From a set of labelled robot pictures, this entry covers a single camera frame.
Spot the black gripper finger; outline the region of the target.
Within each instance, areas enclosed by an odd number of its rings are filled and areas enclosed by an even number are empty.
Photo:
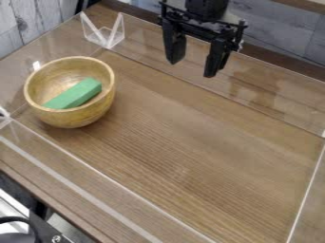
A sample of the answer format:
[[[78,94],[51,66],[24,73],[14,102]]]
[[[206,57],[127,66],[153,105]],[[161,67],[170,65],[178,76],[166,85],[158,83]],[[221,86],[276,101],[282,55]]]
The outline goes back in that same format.
[[[217,72],[225,67],[230,52],[227,41],[225,39],[214,39],[205,65],[205,77],[214,77]]]
[[[162,20],[162,38],[166,59],[175,65],[186,56],[187,37],[181,25],[167,19]]]

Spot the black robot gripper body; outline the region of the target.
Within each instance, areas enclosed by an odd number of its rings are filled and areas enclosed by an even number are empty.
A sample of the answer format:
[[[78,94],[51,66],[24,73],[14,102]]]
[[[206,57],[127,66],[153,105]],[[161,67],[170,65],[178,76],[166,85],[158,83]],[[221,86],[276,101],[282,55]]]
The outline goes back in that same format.
[[[185,35],[206,42],[225,39],[230,50],[241,51],[246,21],[229,12],[230,0],[161,0],[163,19],[181,25]]]

